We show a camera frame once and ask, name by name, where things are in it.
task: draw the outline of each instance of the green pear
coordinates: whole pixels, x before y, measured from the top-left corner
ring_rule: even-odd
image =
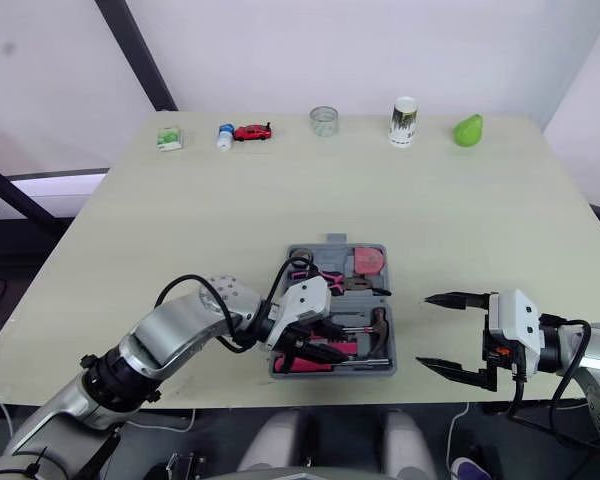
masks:
[[[471,115],[453,129],[453,139],[461,147],[473,147],[482,138],[482,115]]]

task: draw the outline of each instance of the gray toolbox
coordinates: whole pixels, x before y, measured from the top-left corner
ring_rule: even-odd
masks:
[[[354,261],[356,248],[370,248],[379,251],[383,259],[382,268],[374,274],[368,273],[368,270],[365,270],[367,272],[365,274],[358,274]],[[350,334],[347,332],[348,340],[346,342],[328,343],[349,354],[350,359],[354,362],[349,362],[348,365],[334,364],[333,366],[317,367],[316,364],[295,359],[289,373],[279,373],[278,370],[284,357],[280,353],[273,352],[269,362],[271,376],[276,379],[291,379],[393,375],[397,368],[397,358],[393,319],[387,302],[390,285],[387,251],[384,246],[373,243],[347,243],[345,234],[329,234],[326,243],[291,245],[287,257],[292,256],[293,252],[303,249],[311,252],[313,263],[321,272],[343,275],[342,285],[347,288],[334,287],[332,289],[332,293],[335,290],[338,291],[331,298],[330,320],[350,329]],[[303,271],[306,271],[306,267],[303,265],[290,266],[287,269],[283,283],[285,291],[290,286],[303,281],[302,277],[294,278],[295,275],[302,275]],[[386,335],[377,331],[383,328],[388,330]],[[312,341],[327,342],[326,339],[319,337]]]

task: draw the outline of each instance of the green cube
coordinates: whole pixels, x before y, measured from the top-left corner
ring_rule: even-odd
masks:
[[[182,131],[180,127],[158,129],[158,150],[168,152],[182,148]]]

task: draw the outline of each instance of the toolbox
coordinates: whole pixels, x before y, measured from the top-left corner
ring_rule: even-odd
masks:
[[[296,358],[282,373],[284,356],[272,352],[269,373],[276,379],[330,376],[389,376],[396,372],[395,335],[388,298],[391,295],[387,251],[373,243],[347,243],[346,234],[329,234],[326,243],[295,244],[287,257],[311,257],[332,293],[329,320],[344,327],[346,341],[315,336],[349,355],[342,364],[319,365]],[[298,262],[285,272],[284,291],[307,278],[308,267]]]

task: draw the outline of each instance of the red toy car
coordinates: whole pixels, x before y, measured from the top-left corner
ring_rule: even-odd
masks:
[[[266,140],[271,138],[271,122],[266,125],[247,125],[246,127],[238,127],[233,133],[233,139],[238,142],[245,140]]]

